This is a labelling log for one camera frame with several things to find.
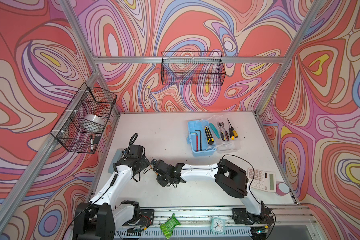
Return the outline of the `red hex key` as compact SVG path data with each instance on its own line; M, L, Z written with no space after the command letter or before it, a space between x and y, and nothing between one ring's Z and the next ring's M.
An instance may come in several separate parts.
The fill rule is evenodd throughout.
M199 150L199 136L197 133L191 133L190 142L193 152L197 152Z

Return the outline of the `black hex key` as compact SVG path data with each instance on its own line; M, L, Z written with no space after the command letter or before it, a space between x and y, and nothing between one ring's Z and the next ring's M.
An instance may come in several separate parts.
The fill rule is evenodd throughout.
M200 152L202 151L202 131L199 129L195 129L195 131L198 133L197 138L199 141L199 146L197 147L197 151Z

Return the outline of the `large yellow black utility knife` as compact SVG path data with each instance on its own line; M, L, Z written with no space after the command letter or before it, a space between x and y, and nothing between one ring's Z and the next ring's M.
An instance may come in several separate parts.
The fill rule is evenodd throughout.
M214 144L214 139L213 139L213 135L210 131L210 128L205 126L205 133L206 133L206 138L207 138L207 143L209 146L212 146Z

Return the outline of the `teal utility knife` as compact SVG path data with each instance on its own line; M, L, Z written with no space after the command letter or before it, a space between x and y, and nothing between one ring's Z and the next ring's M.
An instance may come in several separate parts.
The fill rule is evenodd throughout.
M213 130L213 132L215 133L216 137L217 137L218 139L220 139L220 134L219 134L217 128L214 126L214 124L213 124L213 123L209 123L209 126L210 126L210 128Z

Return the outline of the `light blue plastic tool box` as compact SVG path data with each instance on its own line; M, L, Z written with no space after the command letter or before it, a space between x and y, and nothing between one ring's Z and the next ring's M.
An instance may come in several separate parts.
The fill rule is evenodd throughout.
M230 154L241 149L239 136L231 121L222 115L192 120L187 126L187 143L195 157L211 156L214 153Z

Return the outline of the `ratchet wrench dark handle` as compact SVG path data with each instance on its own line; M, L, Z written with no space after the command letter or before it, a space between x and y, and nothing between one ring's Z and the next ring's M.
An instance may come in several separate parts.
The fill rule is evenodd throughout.
M230 137L229 137L228 131L227 131L226 128L225 128L225 124L224 124L223 122L221 122L221 126L222 126L222 128L223 128L223 130L224 130L224 134L225 134L226 140L229 141L229 140L230 140Z

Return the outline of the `screwdriver black orange handle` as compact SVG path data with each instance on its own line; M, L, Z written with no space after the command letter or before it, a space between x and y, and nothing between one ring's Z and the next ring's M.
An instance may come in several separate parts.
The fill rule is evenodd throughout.
M235 139L234 129L233 129L233 127L232 127L229 119L227 119L227 120L228 120L228 122L229 122L229 135L230 135L230 138L231 138L232 140L234 140L234 139Z

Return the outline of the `small yellow handle screwdriver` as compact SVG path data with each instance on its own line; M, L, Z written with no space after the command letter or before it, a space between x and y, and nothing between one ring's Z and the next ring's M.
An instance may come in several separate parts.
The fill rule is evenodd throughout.
M233 126L231 126L231 129L232 129L232 132L233 132L234 137L235 137L235 138L238 138L238 134L237 134L237 132L235 131L235 129L234 129Z

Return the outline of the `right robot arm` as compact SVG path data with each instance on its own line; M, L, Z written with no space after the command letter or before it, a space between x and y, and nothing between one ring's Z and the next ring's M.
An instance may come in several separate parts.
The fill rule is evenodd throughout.
M180 183L209 181L216 183L226 194L241 200L246 213L253 216L264 214L264 204L250 193L247 172L227 159L220 159L212 165L189 165L184 163L172 166L162 160L152 160L151 166L157 174L156 180L162 186Z

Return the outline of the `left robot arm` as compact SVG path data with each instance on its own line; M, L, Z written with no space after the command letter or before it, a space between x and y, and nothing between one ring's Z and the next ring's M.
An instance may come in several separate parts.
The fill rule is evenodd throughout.
M78 205L73 219L73 240L113 240L125 223L139 222L140 206L136 201L122 201L120 193L135 176L150 165L145 148L130 144L122 157L113 163L114 172L102 189L87 203Z

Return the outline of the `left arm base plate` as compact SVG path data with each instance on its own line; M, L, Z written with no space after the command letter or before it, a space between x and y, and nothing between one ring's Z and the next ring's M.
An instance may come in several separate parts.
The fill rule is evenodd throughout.
M154 209L143 209L138 213L135 212L133 218L129 220L126 224L130 226L151 226L154 223Z

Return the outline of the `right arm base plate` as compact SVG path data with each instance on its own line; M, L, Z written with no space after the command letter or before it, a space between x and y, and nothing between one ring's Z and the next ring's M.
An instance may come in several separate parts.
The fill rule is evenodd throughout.
M245 208L233 208L232 218L235 224L242 225L254 225L254 224L265 224L272 225L275 222L274 215L268 208L263 208L259 215L248 213Z

